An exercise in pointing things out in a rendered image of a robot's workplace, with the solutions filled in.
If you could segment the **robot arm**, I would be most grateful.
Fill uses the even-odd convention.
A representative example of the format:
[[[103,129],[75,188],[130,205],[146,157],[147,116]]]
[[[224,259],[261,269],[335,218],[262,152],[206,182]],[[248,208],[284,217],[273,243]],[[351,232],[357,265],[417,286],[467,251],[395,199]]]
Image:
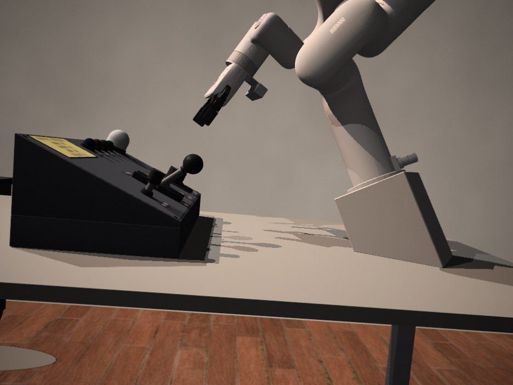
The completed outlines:
[[[295,68],[304,84],[320,92],[353,184],[347,191],[351,193],[418,162],[415,153],[390,155],[352,58],[382,53],[435,0],[348,0],[335,11],[343,1],[316,0],[318,22],[304,41],[277,14],[264,14],[228,60],[249,73],[251,87],[245,96],[251,101],[268,91],[253,76],[269,54],[285,69]]]

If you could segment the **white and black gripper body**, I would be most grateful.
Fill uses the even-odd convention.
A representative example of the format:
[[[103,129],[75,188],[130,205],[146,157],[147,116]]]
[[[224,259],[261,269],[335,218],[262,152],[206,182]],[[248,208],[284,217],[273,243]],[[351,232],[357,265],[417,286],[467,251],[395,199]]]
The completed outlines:
[[[234,61],[227,60],[226,65],[227,68],[222,72],[222,74],[204,96],[205,98],[211,97],[213,99],[214,95],[218,94],[217,97],[220,97],[222,95],[221,92],[226,87],[226,85],[230,86],[231,90],[226,98],[227,102],[225,101],[226,103],[224,103],[223,106],[225,106],[231,100],[231,98],[235,95],[244,81],[250,81],[249,73],[241,66],[239,66],[239,64],[235,63]],[[248,78],[249,80],[247,80]]]

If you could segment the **black control console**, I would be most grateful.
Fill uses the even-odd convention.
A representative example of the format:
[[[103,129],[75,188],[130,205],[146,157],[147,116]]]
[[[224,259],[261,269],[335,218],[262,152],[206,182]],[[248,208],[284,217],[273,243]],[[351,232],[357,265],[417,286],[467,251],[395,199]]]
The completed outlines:
[[[122,130],[107,140],[15,133],[9,246],[179,258],[201,201],[183,180],[203,160],[189,154],[164,174],[128,145]]]

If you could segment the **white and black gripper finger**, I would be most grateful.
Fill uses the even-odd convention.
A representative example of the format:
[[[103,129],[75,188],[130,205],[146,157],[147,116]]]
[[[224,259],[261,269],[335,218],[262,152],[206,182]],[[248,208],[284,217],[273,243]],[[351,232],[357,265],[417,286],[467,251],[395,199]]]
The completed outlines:
[[[199,124],[201,127],[203,127],[205,124],[204,124],[202,121],[200,121],[200,120],[198,119],[198,117],[199,117],[199,115],[201,114],[201,112],[204,110],[204,108],[205,108],[207,105],[209,105],[209,104],[210,104],[210,102],[211,102],[211,101],[212,101],[212,98],[209,98],[209,99],[208,99],[208,101],[203,105],[203,107],[201,107],[201,108],[200,108],[200,110],[198,111],[198,113],[197,113],[197,114],[195,115],[195,117],[193,118],[193,120],[194,120],[197,124]]]
[[[220,111],[221,107],[223,106],[224,102],[226,101],[227,96],[229,95],[229,92],[231,90],[231,87],[226,85],[226,87],[223,90],[223,93],[220,97],[217,97],[218,94],[216,94],[209,105],[207,105],[204,110],[199,115],[198,119],[202,121],[204,124],[209,126],[211,122],[215,119],[218,112]]]

